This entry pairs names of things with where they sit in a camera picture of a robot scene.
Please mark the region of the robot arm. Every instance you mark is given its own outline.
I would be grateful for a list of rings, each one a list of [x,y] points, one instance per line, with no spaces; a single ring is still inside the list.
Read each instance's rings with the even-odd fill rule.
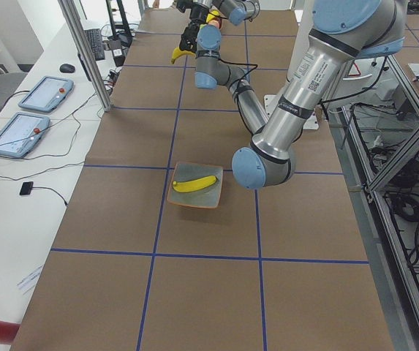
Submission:
[[[257,1],[178,1],[189,14],[180,49],[195,54],[198,88],[225,86],[252,134],[247,147],[233,155],[236,181],[260,189],[287,181],[294,172],[292,144],[322,99],[341,66],[353,59],[389,56],[401,50],[407,16],[405,1],[315,1],[311,10],[309,46],[287,85],[267,113],[246,78],[246,72],[221,60],[222,35],[207,23],[212,8],[233,25],[257,17]]]
[[[189,15],[190,21],[198,24],[204,23],[213,7],[220,11],[234,26],[238,26],[245,20],[256,18],[260,12],[260,3],[255,0],[193,1]]]

